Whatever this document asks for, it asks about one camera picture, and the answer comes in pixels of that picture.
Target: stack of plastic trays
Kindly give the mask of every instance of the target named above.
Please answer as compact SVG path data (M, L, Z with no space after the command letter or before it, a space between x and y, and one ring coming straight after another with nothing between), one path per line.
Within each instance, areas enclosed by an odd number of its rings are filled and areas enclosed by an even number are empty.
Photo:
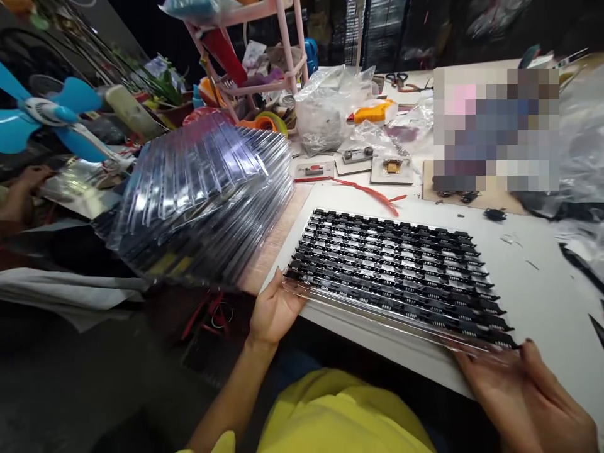
M269 131L240 132L264 162L270 178L268 184L255 191L243 188L209 215L198 213L188 234L172 237L166 245L177 249L180 260L169 269L162 269L170 281L190 285L235 284L293 193L285 137ZM152 270L151 276L154 275L156 272Z
M293 193L282 134L209 119L148 144L121 208L98 222L142 277L233 286Z
M264 165L220 113L162 135L141 151L108 247L126 254L149 230L256 179L266 179Z

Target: potted plant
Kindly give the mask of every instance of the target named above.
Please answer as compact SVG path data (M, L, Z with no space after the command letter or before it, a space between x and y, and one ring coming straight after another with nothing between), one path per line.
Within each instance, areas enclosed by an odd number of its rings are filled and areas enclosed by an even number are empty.
M165 69L159 76L151 74L145 66L140 67L138 75L159 105L158 114L167 118L175 127L180 127L182 121L193 111L193 92L182 92L174 86L172 75L177 72L167 59L161 59L165 63Z

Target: hand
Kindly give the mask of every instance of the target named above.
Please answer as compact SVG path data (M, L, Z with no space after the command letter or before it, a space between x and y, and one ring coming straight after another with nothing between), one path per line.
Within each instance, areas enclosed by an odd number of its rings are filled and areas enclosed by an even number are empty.
M279 268L271 282L256 298L250 321L250 340L257 344L276 346L285 336L304 308L306 299L287 292L282 286Z
M46 165L27 167L17 179L15 185L31 192L41 186L52 174L53 171Z
M515 453L597 453L596 425L560 385L527 340L520 355L504 352L508 365L455 352L476 399Z

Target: person's right hand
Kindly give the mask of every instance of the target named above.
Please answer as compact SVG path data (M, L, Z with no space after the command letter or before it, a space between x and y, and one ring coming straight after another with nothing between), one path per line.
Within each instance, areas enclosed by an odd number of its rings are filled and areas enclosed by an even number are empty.
M597 453L596 424L527 340L507 366L454 352L474 395L514 453Z

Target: white table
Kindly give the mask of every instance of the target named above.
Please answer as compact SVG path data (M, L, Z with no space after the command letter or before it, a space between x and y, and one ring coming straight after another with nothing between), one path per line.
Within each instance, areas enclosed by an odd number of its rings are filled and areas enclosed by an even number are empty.
M516 67L518 60L468 65L473 67ZM424 86L431 72L410 72L410 83ZM398 93L388 83L384 93L399 103L414 103L418 93ZM414 155L419 169L429 152ZM292 170L302 162L324 162L330 156L293 159ZM339 177L369 186L369 172ZM515 338L522 343L530 337L539 346L545 363L562 385L604 427L604 349L588 318L592 314L604 325L602 295L559 251L552 228L546 221L529 216L508 215L501 225L485 220L483 211L452 204L434 205L419 199L421 178L412 186L371 186L388 198L407 194L396 203L399 220L436 227L455 228L475 237L488 270L508 311L508 322L515 327ZM386 208L367 194L343 187L332 181L315 184L295 221L273 268L285 268L297 239L312 209L321 207L378 218L392 218ZM499 238L515 234L522 247L510 245ZM530 261L539 270L527 263ZM341 310L310 303L302 313L305 318L347 337L392 361L438 382L449 389L471 397L467 384L450 355L441 347L410 338L400 332L374 328L371 322Z

